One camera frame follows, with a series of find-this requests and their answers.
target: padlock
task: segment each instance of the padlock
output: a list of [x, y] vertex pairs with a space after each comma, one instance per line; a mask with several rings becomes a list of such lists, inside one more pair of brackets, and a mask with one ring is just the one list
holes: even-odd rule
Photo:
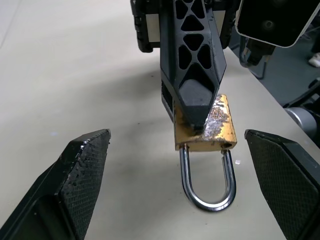
[[[236, 196], [236, 178], [230, 149], [237, 144], [227, 96], [217, 95], [203, 132], [194, 131], [184, 120], [182, 111], [174, 104], [175, 149], [180, 151], [182, 187], [185, 195], [197, 208], [208, 212], [221, 211]], [[191, 181], [189, 152], [221, 151], [226, 190], [218, 202], [205, 202], [194, 192]]]

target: white table surface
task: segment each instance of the white table surface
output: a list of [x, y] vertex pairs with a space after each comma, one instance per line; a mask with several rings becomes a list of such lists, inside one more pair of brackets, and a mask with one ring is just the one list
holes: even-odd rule
[[[109, 128], [87, 240], [284, 240], [244, 132], [294, 140], [318, 162], [320, 151], [231, 50], [225, 58], [220, 93], [228, 97], [238, 139], [232, 157], [240, 164], [233, 204], [212, 214], [184, 196], [161, 103], [159, 51], [139, 51], [129, 0], [22, 0], [0, 49], [0, 225], [70, 140]], [[192, 154], [191, 170], [201, 197], [223, 195], [219, 153]]]

